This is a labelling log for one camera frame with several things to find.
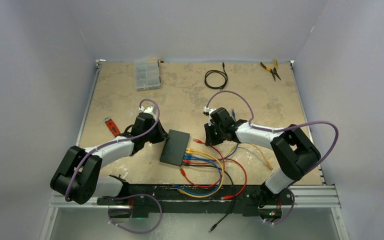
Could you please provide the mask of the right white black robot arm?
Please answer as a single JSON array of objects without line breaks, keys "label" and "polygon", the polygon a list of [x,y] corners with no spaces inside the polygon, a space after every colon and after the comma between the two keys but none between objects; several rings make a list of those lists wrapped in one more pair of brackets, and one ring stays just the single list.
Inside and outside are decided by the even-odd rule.
[{"label": "right white black robot arm", "polygon": [[294,124],[290,130],[252,126],[247,120],[234,120],[223,108],[204,108],[208,123],[204,125],[205,145],[216,146],[224,141],[254,144],[274,152],[279,169],[262,185],[260,196],[268,204],[280,198],[281,191],[299,181],[321,159],[321,154],[307,135]]}]

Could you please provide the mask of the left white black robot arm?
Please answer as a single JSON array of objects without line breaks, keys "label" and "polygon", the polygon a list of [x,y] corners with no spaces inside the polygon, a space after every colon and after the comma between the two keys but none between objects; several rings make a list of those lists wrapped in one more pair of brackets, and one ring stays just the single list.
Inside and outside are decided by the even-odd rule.
[{"label": "left white black robot arm", "polygon": [[121,158],[131,157],[146,143],[157,144],[169,139],[157,117],[139,113],[134,124],[113,140],[94,147],[70,147],[50,181],[50,188],[66,201],[84,204],[92,197],[110,197],[118,205],[126,203],[129,191],[126,181],[113,175],[102,177],[103,167]]}]

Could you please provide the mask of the black network switch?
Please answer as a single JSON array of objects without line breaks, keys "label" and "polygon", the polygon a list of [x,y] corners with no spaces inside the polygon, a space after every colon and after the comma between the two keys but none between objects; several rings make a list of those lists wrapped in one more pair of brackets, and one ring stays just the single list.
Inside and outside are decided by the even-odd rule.
[{"label": "black network switch", "polygon": [[181,167],[190,140],[190,134],[170,129],[168,135],[169,138],[164,143],[159,161],[164,164]]}]

